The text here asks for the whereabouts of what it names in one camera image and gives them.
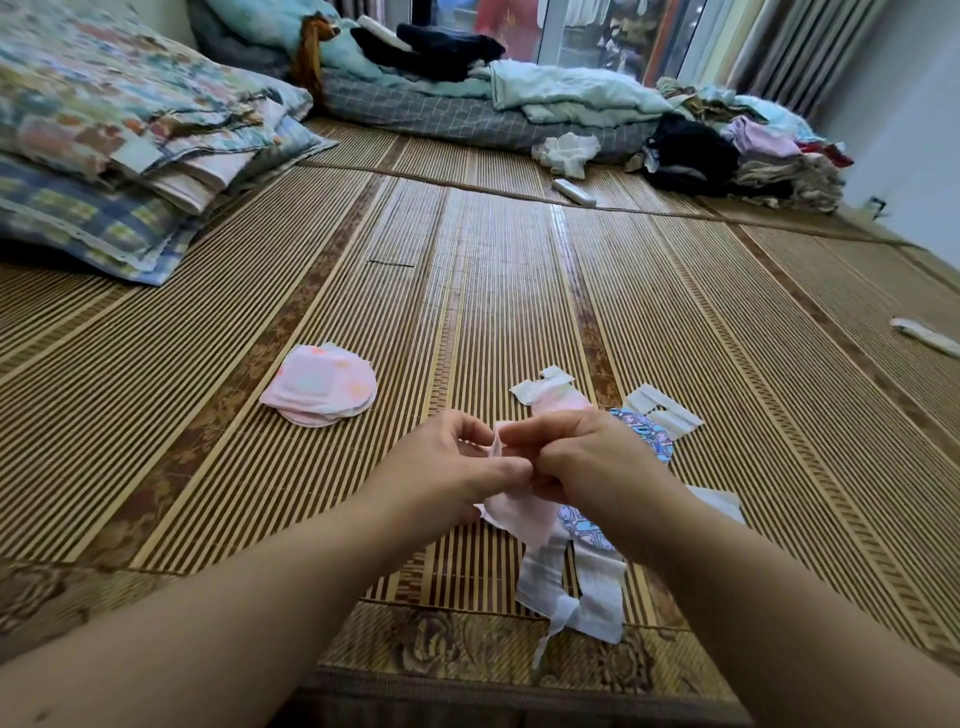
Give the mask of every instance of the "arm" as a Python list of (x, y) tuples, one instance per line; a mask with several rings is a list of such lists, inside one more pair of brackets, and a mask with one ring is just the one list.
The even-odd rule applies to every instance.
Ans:
[(960, 679), (692, 496), (615, 418), (556, 412), (506, 425), (500, 439), (536, 460), (542, 496), (577, 506), (657, 572), (760, 725), (960, 718)]
[(431, 418), (332, 511), (3, 666), (4, 725), (266, 724), (377, 576), (527, 482), (527, 461), (461, 439), (492, 432)]

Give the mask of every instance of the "floral blanket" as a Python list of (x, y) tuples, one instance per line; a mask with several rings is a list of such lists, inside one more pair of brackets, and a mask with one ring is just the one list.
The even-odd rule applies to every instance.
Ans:
[(133, 17), (0, 0), (0, 150), (95, 179), (274, 144), (266, 89)]

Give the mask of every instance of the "wall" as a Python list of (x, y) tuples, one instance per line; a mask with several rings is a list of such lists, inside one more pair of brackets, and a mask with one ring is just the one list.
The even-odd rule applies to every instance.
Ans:
[(847, 142), (846, 202), (960, 267), (960, 3), (892, 0), (814, 126)]
[(145, 25), (162, 36), (196, 48), (197, 43), (186, 18), (184, 0), (79, 0), (78, 4), (92, 5), (108, 11), (122, 11), (126, 7), (136, 10)]

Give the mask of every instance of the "gray checkered blanket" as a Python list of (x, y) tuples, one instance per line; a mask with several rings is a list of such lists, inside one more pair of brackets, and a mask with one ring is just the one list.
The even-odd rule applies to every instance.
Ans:
[(451, 99), (385, 88), (333, 69), (324, 70), (324, 111), (344, 121), (394, 132), (460, 142), (474, 147), (530, 154), (548, 136), (573, 132), (596, 136), (600, 152), (593, 161), (622, 164), (639, 151), (657, 121), (613, 129), (577, 124), (531, 124), (518, 109), (497, 111), (489, 100)]

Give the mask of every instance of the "window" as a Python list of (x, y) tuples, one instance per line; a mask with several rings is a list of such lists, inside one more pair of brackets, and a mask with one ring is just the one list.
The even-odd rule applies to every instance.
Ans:
[(732, 0), (413, 0), (414, 22), (482, 33), (504, 58), (609, 68), (653, 85), (708, 54)]

